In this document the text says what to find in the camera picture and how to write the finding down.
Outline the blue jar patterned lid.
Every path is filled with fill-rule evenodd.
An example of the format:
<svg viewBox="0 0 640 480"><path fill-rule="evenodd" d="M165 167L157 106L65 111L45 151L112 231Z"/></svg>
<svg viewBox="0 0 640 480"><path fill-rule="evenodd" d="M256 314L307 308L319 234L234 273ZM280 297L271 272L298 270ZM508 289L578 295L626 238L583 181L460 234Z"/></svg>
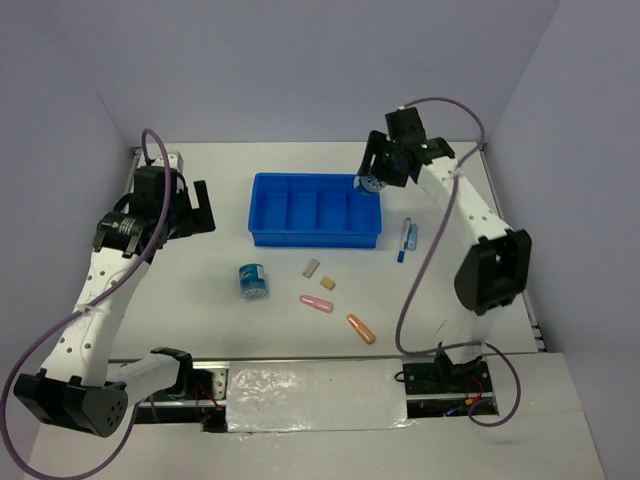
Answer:
<svg viewBox="0 0 640 480"><path fill-rule="evenodd" d="M386 187L386 183L375 176L356 176L354 178L354 189L363 196L379 194Z"/></svg>

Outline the blue jar sideways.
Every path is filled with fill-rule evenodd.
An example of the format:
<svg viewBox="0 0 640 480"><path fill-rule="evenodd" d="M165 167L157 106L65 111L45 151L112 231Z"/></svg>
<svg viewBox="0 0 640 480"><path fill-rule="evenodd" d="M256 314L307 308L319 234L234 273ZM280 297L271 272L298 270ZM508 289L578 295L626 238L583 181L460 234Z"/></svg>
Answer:
<svg viewBox="0 0 640 480"><path fill-rule="evenodd" d="M241 295L245 300L258 300L268 295L267 278L262 264L251 263L239 268Z"/></svg>

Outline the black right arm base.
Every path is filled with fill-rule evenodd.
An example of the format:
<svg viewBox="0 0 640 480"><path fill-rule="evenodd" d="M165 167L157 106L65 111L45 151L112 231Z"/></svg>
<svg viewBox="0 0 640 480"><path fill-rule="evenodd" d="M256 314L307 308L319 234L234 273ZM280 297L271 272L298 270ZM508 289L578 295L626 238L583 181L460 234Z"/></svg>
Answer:
<svg viewBox="0 0 640 480"><path fill-rule="evenodd" d="M429 362L404 363L394 375L407 395L484 394L492 392L488 366L480 357L453 364L442 354Z"/></svg>

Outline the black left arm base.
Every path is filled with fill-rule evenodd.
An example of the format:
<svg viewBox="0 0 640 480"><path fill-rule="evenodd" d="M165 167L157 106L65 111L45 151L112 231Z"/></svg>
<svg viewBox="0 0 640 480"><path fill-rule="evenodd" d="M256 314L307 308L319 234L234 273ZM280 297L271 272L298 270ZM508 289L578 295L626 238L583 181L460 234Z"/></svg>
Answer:
<svg viewBox="0 0 640 480"><path fill-rule="evenodd" d="M227 380L226 368L195 368L184 392L177 396L203 432L227 432Z"/></svg>

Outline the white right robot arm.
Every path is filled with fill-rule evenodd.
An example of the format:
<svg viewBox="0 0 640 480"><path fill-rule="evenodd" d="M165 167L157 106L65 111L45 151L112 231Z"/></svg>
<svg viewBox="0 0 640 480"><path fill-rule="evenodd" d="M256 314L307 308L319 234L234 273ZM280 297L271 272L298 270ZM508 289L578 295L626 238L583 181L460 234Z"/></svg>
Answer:
<svg viewBox="0 0 640 480"><path fill-rule="evenodd" d="M399 342L412 301L448 229L458 235L465 254L453 277L453 289L471 317L450 340L430 349L434 371L416 383L457 391L469 377L478 376L483 349L495 310L512 304L526 288L532 239L502 220L463 173L469 153L457 155L442 137L428 137L418 109L401 106L386 114L387 130L370 132L354 186L366 194L386 186L403 188L409 181L420 187L443 211L443 218L427 251L396 324Z"/></svg>

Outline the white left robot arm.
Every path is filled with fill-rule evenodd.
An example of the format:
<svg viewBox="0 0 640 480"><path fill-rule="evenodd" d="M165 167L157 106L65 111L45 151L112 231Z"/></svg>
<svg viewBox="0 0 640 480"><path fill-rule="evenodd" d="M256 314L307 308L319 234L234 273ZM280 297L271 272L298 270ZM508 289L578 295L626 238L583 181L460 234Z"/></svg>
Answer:
<svg viewBox="0 0 640 480"><path fill-rule="evenodd" d="M195 389L192 356L181 350L157 347L139 361L108 366L125 312L153 261L142 253L155 227L162 230L154 251L215 229L205 181L188 185L183 170L177 151L140 161L129 192L99 221L74 308L78 318L39 371L20 375L14 385L16 398L40 422L106 438L128 407L159 391L182 399Z"/></svg>

